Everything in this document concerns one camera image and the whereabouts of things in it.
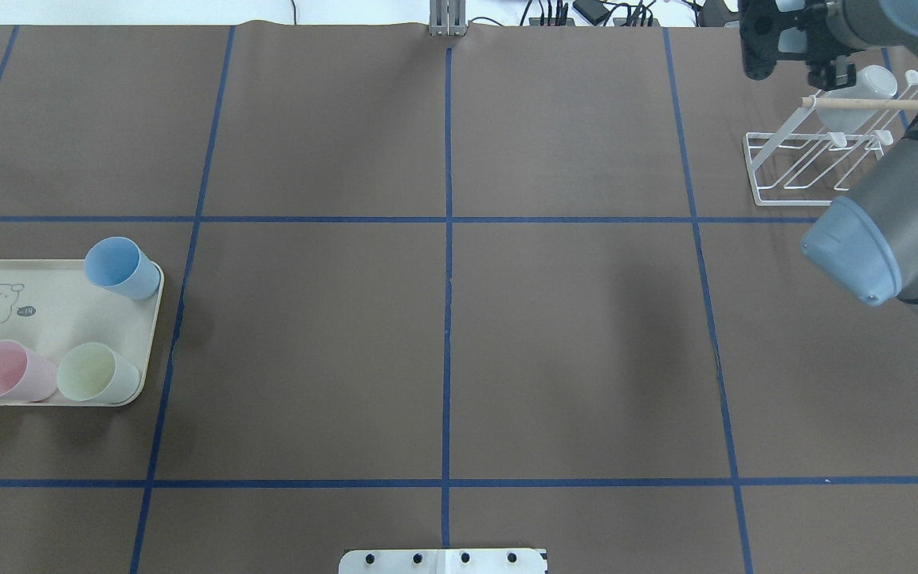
white plate with holes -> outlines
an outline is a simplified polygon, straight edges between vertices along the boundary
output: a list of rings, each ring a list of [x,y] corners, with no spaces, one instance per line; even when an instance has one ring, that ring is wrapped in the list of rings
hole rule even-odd
[[[0,399],[0,407],[122,407],[137,399],[165,286],[160,267],[158,273],[155,294],[131,301],[88,282],[84,259],[0,259],[0,340],[14,339],[55,364],[81,343],[103,343],[141,375],[137,392],[123,403],[79,403],[55,391],[40,403]]]
[[[534,548],[350,551],[339,574],[547,574],[547,551]]]

wooden rod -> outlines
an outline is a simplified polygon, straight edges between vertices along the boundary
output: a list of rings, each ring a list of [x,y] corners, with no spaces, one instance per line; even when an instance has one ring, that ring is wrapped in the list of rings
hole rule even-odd
[[[904,109],[918,112],[918,100],[862,100],[855,98],[802,98],[800,108],[820,109]]]

white mug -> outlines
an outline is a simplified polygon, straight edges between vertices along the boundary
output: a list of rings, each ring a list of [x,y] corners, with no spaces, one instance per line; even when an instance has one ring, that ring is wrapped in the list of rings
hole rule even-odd
[[[868,65],[859,70],[855,86],[827,92],[824,98],[850,98],[869,100],[889,100],[899,91],[895,75],[880,65]],[[820,109],[817,116],[828,132],[857,134],[878,110],[875,109]]]

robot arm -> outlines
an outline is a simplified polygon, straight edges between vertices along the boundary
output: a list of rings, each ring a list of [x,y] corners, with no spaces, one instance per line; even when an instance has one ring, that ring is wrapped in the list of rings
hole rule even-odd
[[[810,84],[832,90],[855,83],[853,52],[900,45],[918,56],[918,1],[743,0],[740,8],[751,79],[795,59],[809,66]],[[918,315],[918,123],[832,203],[802,252],[864,304],[897,298]]]

pink cup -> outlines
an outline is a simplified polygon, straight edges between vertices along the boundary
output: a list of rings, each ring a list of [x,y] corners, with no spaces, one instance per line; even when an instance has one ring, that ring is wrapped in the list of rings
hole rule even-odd
[[[36,403],[55,392],[58,367],[16,341],[0,341],[0,399]]]

